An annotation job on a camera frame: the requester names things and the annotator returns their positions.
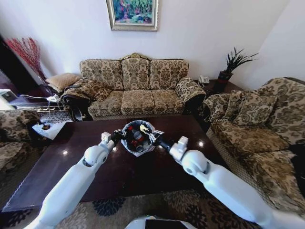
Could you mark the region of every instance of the sofa armrest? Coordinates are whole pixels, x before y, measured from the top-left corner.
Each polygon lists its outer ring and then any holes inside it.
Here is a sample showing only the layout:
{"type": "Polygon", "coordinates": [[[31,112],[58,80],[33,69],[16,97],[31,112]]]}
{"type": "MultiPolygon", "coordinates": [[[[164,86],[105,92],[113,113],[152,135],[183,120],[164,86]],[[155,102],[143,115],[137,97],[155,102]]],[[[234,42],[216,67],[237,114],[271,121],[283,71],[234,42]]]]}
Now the sofa armrest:
{"type": "Polygon", "coordinates": [[[205,121],[212,122],[221,119],[228,107],[229,98],[230,94],[214,94],[204,100],[203,105],[210,110],[210,115],[206,117],[205,121]]]}
{"type": "Polygon", "coordinates": [[[80,79],[74,85],[66,88],[61,96],[61,101],[67,106],[67,110],[73,121],[92,120],[88,113],[88,107],[93,101],[102,102],[111,92],[103,83],[85,78],[80,79]]]}
{"type": "Polygon", "coordinates": [[[190,77],[184,77],[178,82],[176,92],[183,104],[195,97],[202,97],[203,101],[206,96],[205,91],[190,77]]]}
{"type": "Polygon", "coordinates": [[[30,110],[0,111],[0,129],[4,141],[32,141],[32,126],[40,122],[40,116],[30,110]]]}

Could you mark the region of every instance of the patterned sofa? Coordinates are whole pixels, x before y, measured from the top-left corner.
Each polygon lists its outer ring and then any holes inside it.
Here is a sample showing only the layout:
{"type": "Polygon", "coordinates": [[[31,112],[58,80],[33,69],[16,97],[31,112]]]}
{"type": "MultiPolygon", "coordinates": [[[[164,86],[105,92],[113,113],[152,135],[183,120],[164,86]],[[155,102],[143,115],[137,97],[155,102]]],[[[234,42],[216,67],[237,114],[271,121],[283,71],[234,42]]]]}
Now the patterned sofa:
{"type": "Polygon", "coordinates": [[[61,99],[77,107],[83,120],[181,114],[191,99],[205,98],[187,77],[188,68],[184,60],[149,60],[137,53],[122,60],[85,60],[83,77],[61,99]]]}
{"type": "Polygon", "coordinates": [[[212,122],[207,135],[230,169],[254,186],[266,202],[304,218],[305,199],[297,185],[290,160],[295,154],[290,149],[305,143],[305,82],[272,79],[256,92],[277,95],[264,126],[238,126],[223,119],[230,95],[218,94],[203,102],[210,110],[206,120],[212,122]]]}
{"type": "Polygon", "coordinates": [[[31,128],[39,119],[34,111],[0,111],[0,209],[44,150],[45,139],[31,128]]]}

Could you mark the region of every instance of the painting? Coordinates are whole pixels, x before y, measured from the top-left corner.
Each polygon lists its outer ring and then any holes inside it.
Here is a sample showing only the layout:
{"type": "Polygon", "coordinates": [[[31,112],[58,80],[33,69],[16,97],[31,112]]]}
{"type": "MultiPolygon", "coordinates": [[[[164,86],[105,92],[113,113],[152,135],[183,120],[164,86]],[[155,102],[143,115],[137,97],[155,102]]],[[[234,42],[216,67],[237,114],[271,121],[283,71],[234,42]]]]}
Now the painting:
{"type": "Polygon", "coordinates": [[[112,30],[157,31],[158,0],[106,0],[112,30]]]}

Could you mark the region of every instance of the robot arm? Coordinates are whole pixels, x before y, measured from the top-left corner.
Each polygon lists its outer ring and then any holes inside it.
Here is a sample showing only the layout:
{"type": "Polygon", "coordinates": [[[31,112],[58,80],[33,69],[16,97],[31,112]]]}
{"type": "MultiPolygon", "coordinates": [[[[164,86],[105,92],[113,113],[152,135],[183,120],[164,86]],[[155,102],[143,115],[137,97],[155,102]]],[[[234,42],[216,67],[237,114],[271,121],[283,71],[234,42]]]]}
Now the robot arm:
{"type": "Polygon", "coordinates": [[[104,132],[102,141],[97,146],[89,147],[80,161],[54,186],[44,199],[39,215],[26,228],[55,228],[68,217],[94,180],[97,170],[121,138],[115,132],[111,140],[111,135],[104,132]]]}
{"type": "Polygon", "coordinates": [[[173,156],[185,172],[196,177],[219,201],[239,217],[255,222],[268,229],[302,229],[305,221],[300,217],[269,207],[248,183],[235,174],[208,160],[198,150],[186,151],[188,139],[181,137],[178,143],[170,144],[159,140],[161,146],[173,156]]]}

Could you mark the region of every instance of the patterned rug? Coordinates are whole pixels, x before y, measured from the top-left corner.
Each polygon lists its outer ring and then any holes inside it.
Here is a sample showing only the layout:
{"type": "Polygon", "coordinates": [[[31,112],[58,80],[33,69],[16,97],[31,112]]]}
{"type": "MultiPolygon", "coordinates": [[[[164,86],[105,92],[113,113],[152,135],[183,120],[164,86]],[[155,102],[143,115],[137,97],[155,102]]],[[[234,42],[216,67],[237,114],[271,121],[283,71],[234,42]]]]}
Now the patterned rug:
{"type": "MultiPolygon", "coordinates": [[[[21,229],[38,212],[34,209],[2,213],[3,226],[21,229]]],[[[143,215],[186,221],[198,229],[260,228],[236,216],[203,188],[80,203],[57,229],[123,229],[143,215]]]]}

